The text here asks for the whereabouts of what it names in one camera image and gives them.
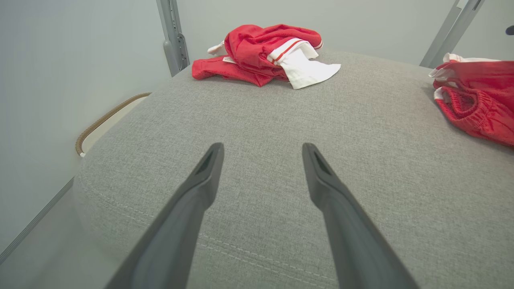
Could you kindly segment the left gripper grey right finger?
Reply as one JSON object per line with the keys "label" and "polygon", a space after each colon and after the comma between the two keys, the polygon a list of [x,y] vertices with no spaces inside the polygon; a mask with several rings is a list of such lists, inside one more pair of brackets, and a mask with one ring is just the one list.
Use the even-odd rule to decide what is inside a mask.
{"label": "left gripper grey right finger", "polygon": [[416,289],[400,258],[318,148],[302,146],[310,199],[322,212],[341,289]]}

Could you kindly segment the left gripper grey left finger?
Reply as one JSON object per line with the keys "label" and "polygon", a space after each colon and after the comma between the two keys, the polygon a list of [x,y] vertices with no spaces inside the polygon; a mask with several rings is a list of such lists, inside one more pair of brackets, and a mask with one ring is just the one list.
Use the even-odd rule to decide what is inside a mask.
{"label": "left gripper grey left finger", "polygon": [[185,289],[204,213],[214,203],[224,145],[213,143],[158,214],[107,289]]}

